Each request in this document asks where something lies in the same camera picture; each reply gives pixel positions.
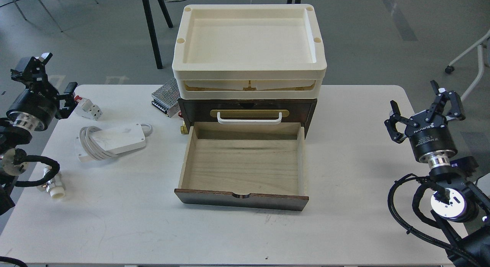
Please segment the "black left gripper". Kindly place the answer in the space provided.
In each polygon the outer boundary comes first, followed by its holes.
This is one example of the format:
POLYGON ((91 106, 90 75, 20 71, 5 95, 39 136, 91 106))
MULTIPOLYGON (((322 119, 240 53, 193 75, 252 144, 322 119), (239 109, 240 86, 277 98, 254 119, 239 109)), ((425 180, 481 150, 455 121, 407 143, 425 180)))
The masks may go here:
POLYGON ((26 86, 7 111, 14 127, 28 132, 44 131, 54 118, 67 119, 77 107, 74 94, 77 82, 70 82, 64 93, 59 94, 48 81, 45 65, 52 56, 46 52, 40 57, 24 57, 10 70, 11 79, 26 86))

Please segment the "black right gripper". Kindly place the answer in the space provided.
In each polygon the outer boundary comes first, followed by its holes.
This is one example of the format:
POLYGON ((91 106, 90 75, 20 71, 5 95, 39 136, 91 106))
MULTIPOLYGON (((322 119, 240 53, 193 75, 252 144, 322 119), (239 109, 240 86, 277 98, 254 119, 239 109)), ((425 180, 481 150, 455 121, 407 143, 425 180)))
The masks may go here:
POLYGON ((412 116, 413 121, 403 117, 400 114, 398 104, 391 100, 392 113, 384 122, 390 138, 394 142, 402 143, 408 137, 415 160, 419 163, 427 163, 427 154, 435 151, 443 151, 444 155, 450 158, 455 156, 458 150, 448 129, 448 122, 466 118, 458 93, 440 88, 434 80, 431 80, 430 83, 436 97, 429 108, 429 121, 426 121, 426 111, 418 112, 412 116), (451 108, 444 114, 444 107, 448 102, 450 102, 451 108), (397 131, 396 124, 398 122, 407 125, 406 135, 397 131))

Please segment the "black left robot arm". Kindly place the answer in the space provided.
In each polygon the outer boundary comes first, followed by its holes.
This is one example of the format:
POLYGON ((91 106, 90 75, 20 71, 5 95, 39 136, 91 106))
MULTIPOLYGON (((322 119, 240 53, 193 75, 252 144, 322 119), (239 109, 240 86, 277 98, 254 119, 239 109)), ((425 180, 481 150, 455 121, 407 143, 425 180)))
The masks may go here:
POLYGON ((46 64, 52 53, 39 57, 24 57, 11 70, 11 79, 25 85, 14 100, 0 127, 0 211, 2 214, 15 206, 10 195, 14 187, 36 187, 53 179, 60 170, 58 162, 45 156, 28 155, 19 145, 29 144, 34 131, 44 131, 53 119, 66 119, 77 107, 74 91, 76 82, 70 82, 63 93, 49 82, 46 64), (51 170, 37 181, 19 181, 28 163, 41 162, 51 170))

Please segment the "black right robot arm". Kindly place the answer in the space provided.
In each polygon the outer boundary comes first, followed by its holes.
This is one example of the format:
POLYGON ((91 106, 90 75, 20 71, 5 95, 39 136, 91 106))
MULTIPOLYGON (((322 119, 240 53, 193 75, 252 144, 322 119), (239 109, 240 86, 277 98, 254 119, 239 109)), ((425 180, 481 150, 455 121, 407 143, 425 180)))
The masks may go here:
POLYGON ((409 139, 415 160, 429 164, 430 173, 424 177, 408 174, 395 181, 387 204, 393 218, 408 234, 443 248, 455 266, 488 267, 489 197, 469 181, 478 164, 472 156, 450 161, 458 151, 448 122, 464 120, 461 99, 458 93, 440 88, 434 80, 431 86, 436 95, 434 102, 410 118, 402 117, 397 103, 390 102, 392 112, 385 121, 390 138, 396 143, 409 139), (415 229, 397 213, 395 191, 413 180, 420 184, 413 195, 413 212, 425 224, 442 230, 447 243, 415 229))

